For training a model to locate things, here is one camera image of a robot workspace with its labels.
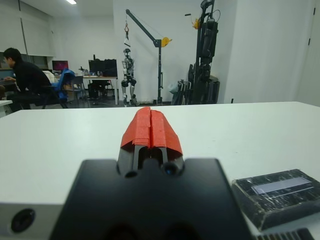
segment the blue jacket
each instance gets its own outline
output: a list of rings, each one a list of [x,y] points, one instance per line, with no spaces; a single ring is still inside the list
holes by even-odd
[[[58,82],[52,83],[52,86],[55,86],[55,89],[58,94],[59,94],[59,98],[62,99],[68,99],[68,94],[65,91],[61,91],[61,89],[63,88],[62,85],[66,85],[66,84],[70,84],[71,80],[75,77],[75,72],[71,71],[67,68],[65,68],[62,73],[61,73],[61,77],[59,79]]]

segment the white ceiling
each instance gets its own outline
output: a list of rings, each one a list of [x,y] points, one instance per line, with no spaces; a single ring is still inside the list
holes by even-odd
[[[112,16],[113,0],[75,0],[72,5],[66,0],[22,0],[53,17]]]

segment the black box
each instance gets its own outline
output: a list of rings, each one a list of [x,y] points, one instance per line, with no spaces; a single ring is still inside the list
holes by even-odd
[[[320,212],[320,183],[298,169],[234,180],[231,188],[259,231]]]

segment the white table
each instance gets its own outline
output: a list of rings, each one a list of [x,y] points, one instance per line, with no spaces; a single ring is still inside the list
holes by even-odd
[[[110,80],[114,87],[115,105],[118,105],[118,77],[116,76],[83,76],[84,88],[88,88],[88,84],[92,80]]]
[[[0,119],[0,203],[63,204],[82,160],[118,158],[138,109],[22,110]],[[163,112],[179,136],[184,159],[217,157],[230,182],[291,169],[320,180],[319,107],[278,102],[152,109]],[[320,239],[320,214],[267,233],[301,227]]]
[[[0,101],[0,118],[4,117],[6,115],[5,106],[12,104],[11,100],[3,100]]]

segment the white wall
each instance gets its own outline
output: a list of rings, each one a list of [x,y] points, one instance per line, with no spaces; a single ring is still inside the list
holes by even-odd
[[[17,48],[22,54],[53,56],[50,16],[24,2],[20,3],[20,7],[21,12],[18,0],[0,0],[0,52]]]
[[[161,92],[164,102],[171,101],[172,94],[168,91],[168,85],[185,79],[189,65],[196,61],[197,31],[192,28],[190,17],[186,17],[185,14],[191,13],[193,19],[198,17],[201,12],[200,3],[201,0],[113,0],[119,79],[122,79],[121,61],[124,59],[123,51],[126,48],[124,45],[125,11],[129,9],[164,37],[172,39],[172,42],[162,48],[163,90]],[[127,21],[130,29],[131,56],[135,59],[137,100],[142,102],[156,100],[158,49],[129,16]],[[142,24],[156,39],[163,38],[148,25],[143,22]]]
[[[89,70],[89,60],[93,60],[94,54],[100,60],[117,56],[112,16],[54,18],[52,26],[56,55],[50,60],[67,60],[76,73],[81,66]]]
[[[320,0],[316,0],[310,46],[296,100],[320,107]]]
[[[218,34],[215,46],[215,55],[211,65],[211,75],[216,76],[220,81],[218,103],[225,100],[227,80],[230,67],[230,59],[234,40],[236,13],[238,1],[235,0],[215,0],[214,7],[221,11],[215,13],[214,18],[218,20]]]
[[[313,0],[239,0],[224,102],[294,100]]]

